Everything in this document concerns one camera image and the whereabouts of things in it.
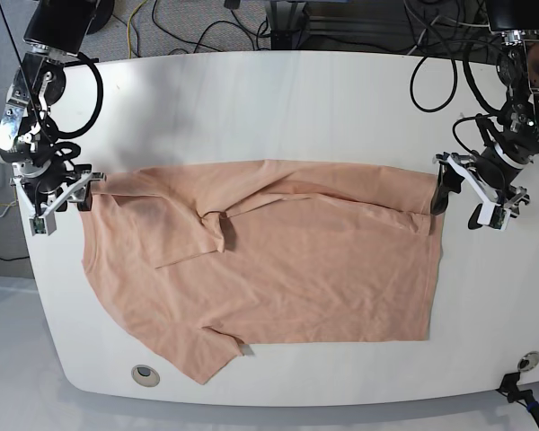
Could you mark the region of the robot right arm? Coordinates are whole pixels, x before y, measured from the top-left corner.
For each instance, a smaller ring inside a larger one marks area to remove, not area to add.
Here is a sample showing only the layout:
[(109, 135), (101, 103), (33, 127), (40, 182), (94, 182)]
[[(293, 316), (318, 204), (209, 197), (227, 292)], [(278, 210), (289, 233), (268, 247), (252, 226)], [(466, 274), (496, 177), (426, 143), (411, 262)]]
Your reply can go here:
[[(82, 52), (82, 42), (109, 20), (113, 7), (112, 1), (40, 1), (24, 33), (31, 49), (17, 57), (19, 67), (0, 120), (0, 163), (13, 168), (13, 185), (35, 234), (53, 233), (55, 214), (69, 204), (90, 210), (91, 185), (105, 178), (89, 163), (74, 160), (81, 153), (75, 140), (99, 118), (104, 96), (102, 75)], [(60, 130), (51, 116), (66, 89), (63, 57), (86, 66), (95, 81), (93, 113), (73, 131)]]

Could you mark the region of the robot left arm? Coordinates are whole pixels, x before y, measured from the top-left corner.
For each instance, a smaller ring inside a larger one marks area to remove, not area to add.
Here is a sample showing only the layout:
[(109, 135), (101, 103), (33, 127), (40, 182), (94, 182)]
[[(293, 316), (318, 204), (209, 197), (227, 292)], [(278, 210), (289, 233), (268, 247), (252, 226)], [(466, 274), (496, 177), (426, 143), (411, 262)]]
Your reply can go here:
[(489, 1), (489, 30), (502, 38), (497, 74), (506, 100), (495, 109), (485, 101), (473, 77), (469, 55), (474, 39), (466, 42), (463, 70), (467, 84), (484, 112), (470, 118), (482, 137), (481, 153), (442, 153), (431, 213), (443, 214), (452, 193), (468, 183), (481, 202), (468, 221), (471, 230), (487, 226), (504, 230), (508, 221), (528, 205), (530, 196), (514, 179), (539, 154), (539, 1)]

